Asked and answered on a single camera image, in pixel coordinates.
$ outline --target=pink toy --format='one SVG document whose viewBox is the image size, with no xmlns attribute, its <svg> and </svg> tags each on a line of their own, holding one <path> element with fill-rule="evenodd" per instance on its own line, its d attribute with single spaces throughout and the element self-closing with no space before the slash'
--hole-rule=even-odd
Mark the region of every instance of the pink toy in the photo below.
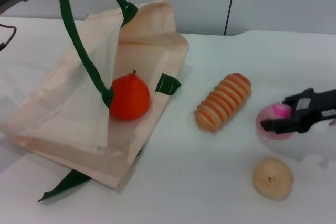
<svg viewBox="0 0 336 224">
<path fill-rule="evenodd" d="M 290 132 L 290 133 L 284 133 L 284 134 L 276 134 L 274 131 L 265 131 L 264 128 L 261 126 L 260 122 L 266 119 L 286 119 L 286 118 L 290 118 L 290 111 L 291 111 L 291 107 L 286 105 L 286 104 L 282 104 L 282 103 L 277 103 L 277 104 L 273 104 L 270 105 L 268 107 L 264 107 L 259 114 L 257 115 L 256 118 L 256 126 L 258 131 L 270 138 L 270 139 L 274 139 L 274 140 L 286 140 L 289 139 L 290 137 L 292 137 L 294 135 L 294 132 Z"/>
</svg>

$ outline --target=beige bag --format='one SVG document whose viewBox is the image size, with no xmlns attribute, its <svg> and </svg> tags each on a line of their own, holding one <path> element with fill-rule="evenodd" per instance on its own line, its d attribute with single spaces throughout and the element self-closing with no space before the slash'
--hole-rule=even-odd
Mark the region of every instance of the beige bag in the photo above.
<svg viewBox="0 0 336 224">
<path fill-rule="evenodd" d="M 170 98 L 155 91 L 161 75 L 177 77 L 188 50 L 167 1 L 139 7 L 121 29 L 120 9 L 90 15 L 80 37 L 106 87 L 136 70 L 151 95 L 145 116 L 131 122 L 109 118 L 109 109 L 71 45 L 0 131 L 19 146 L 118 187 Z"/>
</svg>

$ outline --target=table surface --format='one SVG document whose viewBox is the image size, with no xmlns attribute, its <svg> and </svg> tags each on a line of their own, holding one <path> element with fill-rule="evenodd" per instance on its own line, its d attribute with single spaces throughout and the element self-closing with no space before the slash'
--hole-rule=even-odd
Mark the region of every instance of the table surface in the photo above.
<svg viewBox="0 0 336 224">
<path fill-rule="evenodd" d="M 18 28 L 0 52 L 0 120 L 19 106 L 67 49 L 61 20 L 0 18 Z M 82 22 L 76 22 L 78 28 Z M 0 41 L 11 31 L 0 29 Z M 249 31 L 238 36 L 185 35 L 190 43 L 182 87 L 118 193 L 90 181 L 37 203 L 69 169 L 11 145 L 0 136 L 3 223 L 334 223 L 336 127 L 327 122 L 287 141 L 264 142 L 255 131 L 260 109 L 314 87 L 334 89 L 336 35 Z M 200 131 L 193 111 L 227 74 L 252 82 L 252 96 L 217 134 Z M 284 201 L 260 196 L 255 163 L 279 157 L 294 174 Z"/>
</svg>

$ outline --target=green bag handle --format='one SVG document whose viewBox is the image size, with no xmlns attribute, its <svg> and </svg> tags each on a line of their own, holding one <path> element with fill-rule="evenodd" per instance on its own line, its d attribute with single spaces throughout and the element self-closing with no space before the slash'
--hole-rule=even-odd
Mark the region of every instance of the green bag handle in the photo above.
<svg viewBox="0 0 336 224">
<path fill-rule="evenodd" d="M 112 87 L 109 88 L 105 87 L 98 70 L 96 69 L 95 65 L 92 63 L 92 61 L 90 60 L 88 54 L 84 49 L 84 46 L 82 44 L 82 41 L 80 40 L 78 31 L 75 26 L 75 21 L 73 19 L 71 11 L 70 0 L 59 0 L 59 1 L 60 1 L 61 15 L 63 18 L 65 28 L 68 31 L 68 34 L 72 40 L 72 43 L 74 44 L 74 47 L 79 55 L 79 58 L 81 59 L 86 71 L 88 72 L 93 84 L 101 93 L 105 105 L 109 108 L 111 106 L 114 97 L 114 91 Z M 123 26 L 134 18 L 134 16 L 138 12 L 138 9 L 135 5 L 133 5 L 130 2 L 127 2 L 126 0 L 117 0 L 117 2 L 120 5 L 124 17 L 124 21 L 122 23 Z"/>
</svg>

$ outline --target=orange fruit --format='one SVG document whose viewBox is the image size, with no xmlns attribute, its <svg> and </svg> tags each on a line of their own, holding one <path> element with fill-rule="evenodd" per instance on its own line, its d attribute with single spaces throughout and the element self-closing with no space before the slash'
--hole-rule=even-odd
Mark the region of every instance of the orange fruit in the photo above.
<svg viewBox="0 0 336 224">
<path fill-rule="evenodd" d="M 110 114 L 122 120 L 134 120 L 143 116 L 150 105 L 149 89 L 136 71 L 112 82 L 115 92 Z"/>
</svg>

